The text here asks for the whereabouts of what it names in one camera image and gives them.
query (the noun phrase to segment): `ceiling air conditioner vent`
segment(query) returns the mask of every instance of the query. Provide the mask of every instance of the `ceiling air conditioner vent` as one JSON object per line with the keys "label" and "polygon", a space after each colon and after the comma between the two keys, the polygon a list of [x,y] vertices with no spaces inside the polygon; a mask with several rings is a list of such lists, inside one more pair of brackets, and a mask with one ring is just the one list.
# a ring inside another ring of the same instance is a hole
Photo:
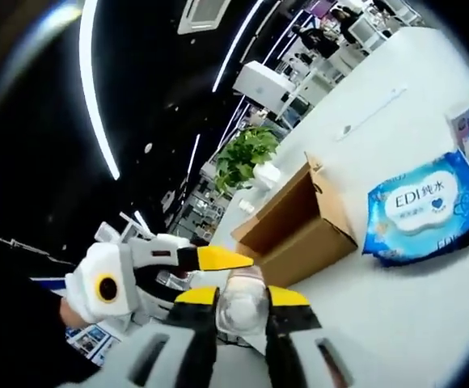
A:
{"label": "ceiling air conditioner vent", "polygon": [[188,0],[180,19],[180,35],[214,30],[220,24],[231,0]]}

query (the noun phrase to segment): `human hand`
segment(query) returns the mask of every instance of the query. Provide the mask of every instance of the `human hand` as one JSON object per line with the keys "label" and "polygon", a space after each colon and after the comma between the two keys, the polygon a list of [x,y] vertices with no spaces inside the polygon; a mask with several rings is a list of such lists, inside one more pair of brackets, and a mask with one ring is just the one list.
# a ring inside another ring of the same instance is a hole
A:
{"label": "human hand", "polygon": [[83,329],[90,325],[90,323],[84,321],[76,311],[71,309],[64,297],[60,300],[60,317],[62,322],[72,329]]}

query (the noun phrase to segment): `desk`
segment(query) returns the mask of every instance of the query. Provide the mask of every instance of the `desk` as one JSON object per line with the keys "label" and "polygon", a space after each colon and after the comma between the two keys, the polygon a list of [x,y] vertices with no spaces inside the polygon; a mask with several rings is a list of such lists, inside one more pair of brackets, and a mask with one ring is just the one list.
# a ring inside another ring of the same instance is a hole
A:
{"label": "desk", "polygon": [[[398,89],[404,92],[387,102]],[[273,162],[287,179],[305,162],[303,151],[318,156],[340,190],[361,248],[367,192],[451,150],[444,114],[468,96],[469,69],[442,33],[402,28],[306,116]],[[341,140],[345,125],[357,123]],[[244,219],[237,209],[243,197],[254,205],[266,201],[237,192],[212,244],[235,246],[230,232]],[[201,281],[225,280],[218,273]],[[424,377],[426,386],[444,383],[469,354],[469,249],[389,270],[357,251],[291,289],[308,297],[325,327]],[[247,341],[264,351],[262,337]]]}

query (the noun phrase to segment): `cardboard box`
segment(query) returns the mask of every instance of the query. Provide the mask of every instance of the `cardboard box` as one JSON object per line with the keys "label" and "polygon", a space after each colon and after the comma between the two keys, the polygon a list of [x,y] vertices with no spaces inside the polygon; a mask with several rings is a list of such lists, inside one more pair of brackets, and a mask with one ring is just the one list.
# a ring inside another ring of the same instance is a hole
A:
{"label": "cardboard box", "polygon": [[252,257],[268,285],[288,287],[357,249],[336,189],[307,163],[249,221],[231,235]]}

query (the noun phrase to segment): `plastic bottle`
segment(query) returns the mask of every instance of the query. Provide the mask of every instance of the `plastic bottle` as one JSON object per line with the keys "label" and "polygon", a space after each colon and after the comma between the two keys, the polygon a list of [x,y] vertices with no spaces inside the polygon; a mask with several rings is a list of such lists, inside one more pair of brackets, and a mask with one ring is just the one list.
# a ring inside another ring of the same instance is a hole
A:
{"label": "plastic bottle", "polygon": [[217,329],[230,335],[257,335],[268,318],[268,296],[259,267],[234,269],[218,299]]}

